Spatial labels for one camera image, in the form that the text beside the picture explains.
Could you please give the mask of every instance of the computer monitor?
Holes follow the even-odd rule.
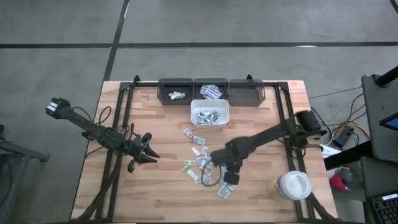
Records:
[[[380,125],[398,131],[398,113],[382,119]]]

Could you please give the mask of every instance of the white plastic bin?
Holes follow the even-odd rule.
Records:
[[[195,124],[193,118],[201,111],[217,111],[221,114],[217,124]],[[196,128],[223,128],[229,122],[229,104],[226,100],[193,100],[191,102],[191,122]]]

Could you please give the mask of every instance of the keyboard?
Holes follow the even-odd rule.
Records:
[[[398,223],[398,192],[372,198],[373,213],[378,223]]]

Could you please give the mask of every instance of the wooden table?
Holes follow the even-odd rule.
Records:
[[[309,110],[303,81],[288,81],[294,112]],[[106,106],[115,108],[120,82],[104,82],[96,112]],[[132,159],[124,156],[119,179],[114,222],[291,222],[297,216],[291,201],[277,202],[267,191],[269,182],[288,172],[284,146],[273,141],[257,148],[240,171],[238,188],[229,198],[217,195],[218,185],[204,187],[194,184],[188,174],[180,171],[183,161],[194,159],[190,148],[201,146],[183,133],[185,128],[205,138],[210,151],[224,148],[234,137],[250,136],[280,123],[275,92],[265,87],[266,100],[258,108],[230,107],[230,122],[223,129],[195,129],[190,122],[189,106],[162,106],[156,87],[135,87],[129,123],[134,122],[136,133],[152,133],[151,148],[160,155],[158,163],[136,166],[127,172]],[[111,126],[114,113],[103,123]],[[91,142],[88,152],[98,147]],[[85,160],[78,186],[72,218],[78,217],[100,190],[106,150],[102,149]],[[308,148],[305,165],[320,203],[337,216],[322,154]],[[107,209],[109,192],[104,208]]]

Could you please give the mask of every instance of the red object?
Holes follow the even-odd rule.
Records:
[[[341,179],[340,174],[335,174],[335,175],[333,175],[333,177],[331,177],[331,178],[329,179],[329,183],[330,183],[330,185],[331,185],[332,187],[336,187],[337,189],[342,190],[342,191],[347,191],[347,188],[346,188],[346,186],[344,185],[343,180]]]

